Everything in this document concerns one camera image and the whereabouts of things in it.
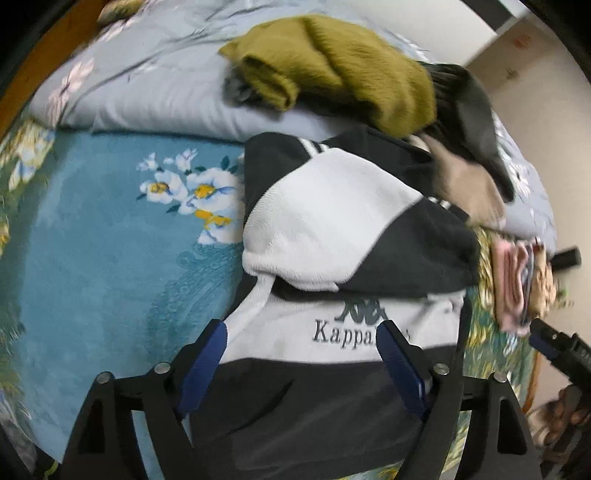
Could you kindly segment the person's right hand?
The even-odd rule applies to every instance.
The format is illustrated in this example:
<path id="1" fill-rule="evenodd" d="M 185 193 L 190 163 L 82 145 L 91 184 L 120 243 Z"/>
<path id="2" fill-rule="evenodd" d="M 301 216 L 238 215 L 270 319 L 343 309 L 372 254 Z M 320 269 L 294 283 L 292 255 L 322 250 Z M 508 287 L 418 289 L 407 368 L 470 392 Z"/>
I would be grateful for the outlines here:
<path id="1" fill-rule="evenodd" d="M 575 389 L 574 385 L 561 389 L 556 400 L 538 409 L 541 426 L 535 439 L 539 445 L 552 444 L 560 437 L 567 425 L 583 427 L 590 422 L 590 399 L 584 395 L 580 398 L 579 408 L 570 414 L 567 413 L 566 397 Z"/>

